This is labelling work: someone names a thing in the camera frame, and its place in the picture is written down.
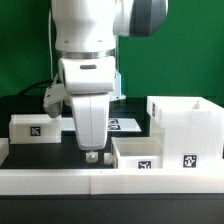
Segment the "open white container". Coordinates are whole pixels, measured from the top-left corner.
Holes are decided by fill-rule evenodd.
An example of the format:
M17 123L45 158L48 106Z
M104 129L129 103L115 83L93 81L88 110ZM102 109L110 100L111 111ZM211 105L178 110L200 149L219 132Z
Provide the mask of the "open white container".
M113 167L162 168L163 146L156 138L112 138Z
M12 115L9 123L10 144L61 142L61 117L47 114Z
M164 169L212 169L223 162L223 108L201 97L150 96L147 112L150 136L164 146Z

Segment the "white plastic bin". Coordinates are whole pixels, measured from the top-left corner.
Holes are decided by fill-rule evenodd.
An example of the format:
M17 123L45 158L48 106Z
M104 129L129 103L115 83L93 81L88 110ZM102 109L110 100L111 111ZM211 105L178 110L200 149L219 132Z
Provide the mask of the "white plastic bin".
M156 138L112 138L113 167L162 168L163 147Z
M148 97L150 136L163 168L214 168L223 161L224 109L201 97Z

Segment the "white platform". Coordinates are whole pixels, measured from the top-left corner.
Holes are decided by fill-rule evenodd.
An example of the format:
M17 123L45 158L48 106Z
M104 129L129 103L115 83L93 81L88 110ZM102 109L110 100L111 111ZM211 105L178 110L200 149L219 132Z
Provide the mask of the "white platform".
M224 193L223 170L1 170L0 195Z

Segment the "black surface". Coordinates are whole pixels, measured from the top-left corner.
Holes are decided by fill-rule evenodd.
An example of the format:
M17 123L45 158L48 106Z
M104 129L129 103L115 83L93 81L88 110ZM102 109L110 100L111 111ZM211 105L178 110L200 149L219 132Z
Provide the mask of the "black surface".
M134 117L146 135L145 99L128 99L111 105L111 116ZM39 97L0 98L0 137L8 136L11 114L43 113ZM70 116L65 108L63 116ZM86 164L76 147L74 133L63 134L63 144L46 144L48 151L32 145L10 147L5 168L71 168ZM0 196L0 223L107 223L107 224L207 224L224 223L223 194Z

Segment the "black label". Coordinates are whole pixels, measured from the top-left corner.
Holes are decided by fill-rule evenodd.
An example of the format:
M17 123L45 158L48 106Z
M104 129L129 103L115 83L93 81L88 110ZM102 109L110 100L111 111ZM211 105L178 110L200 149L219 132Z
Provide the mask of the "black label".
M154 103L152 104L152 116L156 116L156 105Z
M30 136L41 136L40 127L31 127Z
M151 169L152 161L140 161L138 162L138 169Z
M198 155L184 155L183 168L196 168Z

